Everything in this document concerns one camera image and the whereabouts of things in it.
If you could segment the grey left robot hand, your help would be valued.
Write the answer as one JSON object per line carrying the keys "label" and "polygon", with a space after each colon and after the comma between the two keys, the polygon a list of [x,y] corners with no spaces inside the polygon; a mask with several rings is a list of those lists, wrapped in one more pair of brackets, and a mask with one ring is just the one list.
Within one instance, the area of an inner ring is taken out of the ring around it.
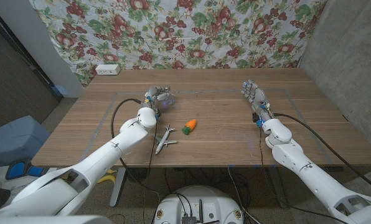
{"label": "grey left robot hand", "polygon": [[151,108],[156,113],[174,103],[174,95],[169,86],[151,86],[144,95],[142,107]]}

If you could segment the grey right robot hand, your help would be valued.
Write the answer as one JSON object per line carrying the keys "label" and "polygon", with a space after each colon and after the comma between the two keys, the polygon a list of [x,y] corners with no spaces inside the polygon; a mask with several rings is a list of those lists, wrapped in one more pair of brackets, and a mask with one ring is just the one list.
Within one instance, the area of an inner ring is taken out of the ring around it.
{"label": "grey right robot hand", "polygon": [[261,121],[264,123],[274,118],[265,92],[256,83],[251,80],[244,82],[241,93],[251,104],[254,122]]}

